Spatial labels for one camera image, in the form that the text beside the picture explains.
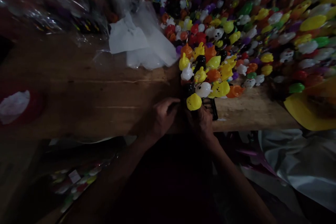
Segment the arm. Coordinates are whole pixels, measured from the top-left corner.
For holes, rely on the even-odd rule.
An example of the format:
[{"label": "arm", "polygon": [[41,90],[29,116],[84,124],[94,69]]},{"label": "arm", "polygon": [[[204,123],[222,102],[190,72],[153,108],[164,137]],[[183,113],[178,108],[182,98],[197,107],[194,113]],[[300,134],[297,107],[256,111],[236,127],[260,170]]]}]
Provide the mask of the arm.
[{"label": "arm", "polygon": [[221,147],[218,139],[214,136],[212,115],[202,106],[201,109],[198,110],[197,119],[193,119],[189,113],[187,113],[187,116],[202,144],[209,150],[214,163],[217,165],[216,167],[219,167],[219,172],[222,172],[231,182],[231,185],[235,186],[240,194],[241,200],[251,214],[253,214],[260,223],[276,223],[275,218],[263,200],[246,177],[236,168]]},{"label": "arm", "polygon": [[171,127],[180,100],[167,98],[154,106],[151,128],[104,169],[96,182],[75,202],[65,223],[102,223],[144,153]]}]

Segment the yellow plastic container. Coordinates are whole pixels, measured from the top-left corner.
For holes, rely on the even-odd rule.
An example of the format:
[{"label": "yellow plastic container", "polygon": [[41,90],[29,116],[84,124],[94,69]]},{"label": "yellow plastic container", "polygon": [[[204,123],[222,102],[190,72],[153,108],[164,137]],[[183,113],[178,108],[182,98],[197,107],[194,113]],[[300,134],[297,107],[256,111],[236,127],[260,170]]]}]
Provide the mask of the yellow plastic container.
[{"label": "yellow plastic container", "polygon": [[308,96],[326,97],[330,103],[336,104],[336,77],[307,88],[302,93],[292,94],[284,102],[288,112],[306,129],[311,131],[335,129],[336,115],[333,118],[321,116],[318,113],[318,105],[309,102]]}]

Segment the wooden table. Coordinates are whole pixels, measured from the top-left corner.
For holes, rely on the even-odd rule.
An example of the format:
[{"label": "wooden table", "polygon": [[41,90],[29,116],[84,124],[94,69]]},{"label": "wooden table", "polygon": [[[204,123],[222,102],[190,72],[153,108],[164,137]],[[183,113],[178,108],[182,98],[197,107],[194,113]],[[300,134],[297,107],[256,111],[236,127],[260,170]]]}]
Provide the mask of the wooden table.
[{"label": "wooden table", "polygon": [[[0,65],[0,80],[19,80],[47,94],[42,115],[22,126],[0,129],[8,138],[42,139],[65,134],[109,137],[137,134],[147,124],[151,106],[166,96],[179,96],[177,65],[147,71],[126,67],[123,55],[105,55],[105,70],[93,61],[104,43],[78,48],[65,35],[31,36],[21,41]],[[216,131],[297,128],[299,125],[265,87],[236,99],[216,99]],[[170,132],[183,130],[178,115]]]}]

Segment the right hand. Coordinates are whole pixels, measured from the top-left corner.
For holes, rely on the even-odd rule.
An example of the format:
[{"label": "right hand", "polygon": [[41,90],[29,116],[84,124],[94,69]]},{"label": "right hand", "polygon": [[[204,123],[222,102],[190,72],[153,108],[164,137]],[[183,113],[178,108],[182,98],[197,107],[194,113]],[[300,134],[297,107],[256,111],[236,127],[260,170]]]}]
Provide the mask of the right hand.
[{"label": "right hand", "polygon": [[219,143],[212,128],[212,114],[203,105],[197,110],[197,117],[195,118],[192,117],[189,110],[186,110],[185,113],[196,136],[206,147]]}]

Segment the left hand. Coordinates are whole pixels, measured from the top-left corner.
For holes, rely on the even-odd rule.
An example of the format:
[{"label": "left hand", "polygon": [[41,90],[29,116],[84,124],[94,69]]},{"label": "left hand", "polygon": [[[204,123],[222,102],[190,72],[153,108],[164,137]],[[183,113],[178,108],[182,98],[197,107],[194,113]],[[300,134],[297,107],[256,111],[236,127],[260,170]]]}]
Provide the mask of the left hand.
[{"label": "left hand", "polygon": [[154,122],[147,133],[152,145],[163,137],[172,126],[180,101],[178,98],[168,97],[153,106]]}]

